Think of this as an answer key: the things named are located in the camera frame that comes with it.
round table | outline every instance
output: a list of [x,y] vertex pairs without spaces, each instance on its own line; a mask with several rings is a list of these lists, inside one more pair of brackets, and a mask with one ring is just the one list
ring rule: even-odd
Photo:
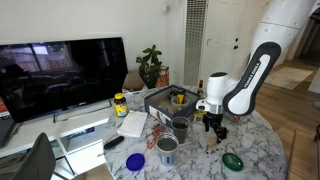
[[[137,95],[127,97],[128,107],[134,111],[145,111],[144,97],[159,89],[142,91]],[[124,118],[111,116],[104,135],[104,142],[117,136]],[[215,137],[210,128],[191,125],[184,144],[179,145],[176,161],[173,166],[161,164],[155,147],[147,148],[148,140],[152,139],[151,127],[161,124],[159,120],[148,115],[140,138],[125,137],[125,140],[115,148],[104,151],[106,164],[114,179],[285,179],[287,161],[281,140],[271,125],[256,111],[241,117],[235,122],[233,116],[226,114],[222,126],[227,127],[227,139],[209,148],[208,139]],[[252,148],[241,146],[244,133],[255,137]],[[244,168],[240,172],[233,172],[222,163],[222,155],[231,152],[238,155]],[[144,167],[137,172],[131,172],[126,167],[127,158],[134,153],[141,153],[145,157]]]

white cabinet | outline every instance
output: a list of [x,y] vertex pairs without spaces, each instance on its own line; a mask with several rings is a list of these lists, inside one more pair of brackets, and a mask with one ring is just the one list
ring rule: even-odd
[[[79,135],[79,132],[89,128],[86,126],[79,129],[79,132],[52,140],[51,146],[57,159],[55,172],[68,179],[73,179],[76,175],[105,163],[102,139],[105,126],[106,122],[104,121],[95,124],[92,132]],[[0,173],[16,171],[21,164],[22,161],[18,161],[10,166],[0,168]],[[51,178],[51,180],[60,179],[56,175]]]
[[102,140],[92,146],[69,154],[68,160],[76,174],[84,173],[105,163]]

metal cup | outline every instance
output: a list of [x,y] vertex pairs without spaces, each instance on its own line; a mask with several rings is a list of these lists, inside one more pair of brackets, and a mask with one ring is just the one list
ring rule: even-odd
[[179,144],[183,144],[187,138],[190,122],[185,117],[175,117],[171,120],[173,135],[178,138]]
[[179,145],[178,139],[172,134],[164,133],[157,138],[156,145],[161,163],[173,165],[175,152]]

flat screen tv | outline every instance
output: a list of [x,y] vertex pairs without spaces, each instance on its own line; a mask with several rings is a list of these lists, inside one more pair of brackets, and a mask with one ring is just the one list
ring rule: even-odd
[[0,96],[15,122],[112,98],[127,73],[122,38],[0,45]]

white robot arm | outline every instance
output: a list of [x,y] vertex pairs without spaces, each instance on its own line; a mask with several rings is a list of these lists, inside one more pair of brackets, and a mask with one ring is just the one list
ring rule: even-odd
[[303,25],[320,7],[320,0],[273,0],[254,36],[250,62],[237,83],[227,73],[212,74],[207,97],[196,108],[212,114],[225,110],[248,115],[255,107],[256,94],[280,55],[289,47]]

